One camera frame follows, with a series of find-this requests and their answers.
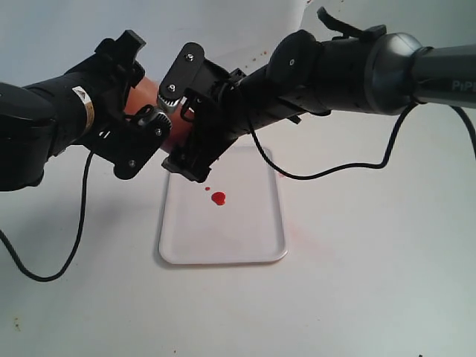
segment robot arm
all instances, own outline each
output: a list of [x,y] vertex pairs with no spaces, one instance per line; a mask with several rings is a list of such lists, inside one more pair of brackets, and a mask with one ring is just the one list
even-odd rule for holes
[[145,42],[130,30],[103,40],[61,77],[23,89],[0,83],[0,190],[40,183],[48,158],[71,144],[88,147],[115,165],[118,178],[130,179],[168,138],[168,116],[176,112],[192,129],[163,167],[203,182],[250,124],[299,123],[303,113],[332,110],[397,115],[411,103],[476,108],[476,45],[424,48],[405,33],[387,34],[384,25],[359,30],[323,8],[318,17],[341,35],[318,42],[299,30],[249,75],[228,73],[200,45],[186,44],[160,85],[158,106],[132,116],[123,110],[144,77],[135,56]]

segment white tray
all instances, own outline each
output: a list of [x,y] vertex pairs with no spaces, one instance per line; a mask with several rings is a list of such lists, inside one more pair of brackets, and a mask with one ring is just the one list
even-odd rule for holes
[[[269,263],[286,255],[276,174],[255,147],[231,147],[204,184],[172,174],[166,185],[158,249],[167,262]],[[222,206],[211,200],[216,191],[226,194]]]

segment white background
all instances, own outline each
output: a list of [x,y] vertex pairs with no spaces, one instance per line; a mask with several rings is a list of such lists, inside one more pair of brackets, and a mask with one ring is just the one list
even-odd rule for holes
[[[250,71],[303,10],[298,0],[9,2],[0,78],[23,85],[61,74],[125,28],[148,42],[139,59],[152,78],[189,40]],[[320,40],[332,35],[315,19],[324,3],[425,45],[476,41],[473,1],[316,0],[303,26]],[[380,161],[394,121],[334,113],[259,134],[286,169],[313,173]],[[1,229],[38,274],[56,272],[71,249],[86,153],[72,147],[40,187],[0,195]],[[173,268],[154,256],[164,157],[132,181],[93,160],[83,242],[61,280],[28,280],[0,248],[2,356],[475,355],[476,163],[450,109],[416,109],[383,171],[281,179],[289,253],[270,266]]]

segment red liquid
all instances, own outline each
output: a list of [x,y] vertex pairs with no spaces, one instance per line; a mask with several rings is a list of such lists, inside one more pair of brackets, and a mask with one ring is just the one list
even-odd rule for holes
[[225,204],[226,195],[223,192],[215,192],[211,195],[211,200],[215,202],[218,206],[223,206]]

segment red stain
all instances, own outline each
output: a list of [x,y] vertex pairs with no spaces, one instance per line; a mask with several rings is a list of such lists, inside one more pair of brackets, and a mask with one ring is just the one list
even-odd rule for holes
[[211,200],[215,202],[218,206],[223,206],[225,204],[226,195],[224,192],[215,192],[211,195]]

